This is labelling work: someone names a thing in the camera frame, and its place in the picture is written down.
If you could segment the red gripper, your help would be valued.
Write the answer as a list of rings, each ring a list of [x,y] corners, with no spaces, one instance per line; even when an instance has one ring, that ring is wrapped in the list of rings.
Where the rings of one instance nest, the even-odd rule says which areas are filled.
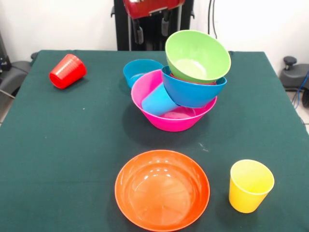
[[[170,9],[183,5],[185,0],[123,0],[126,12],[133,19],[133,32],[136,44],[143,44],[143,29],[138,18],[147,17],[152,13],[163,11],[161,21],[161,33],[163,36],[169,35]]]

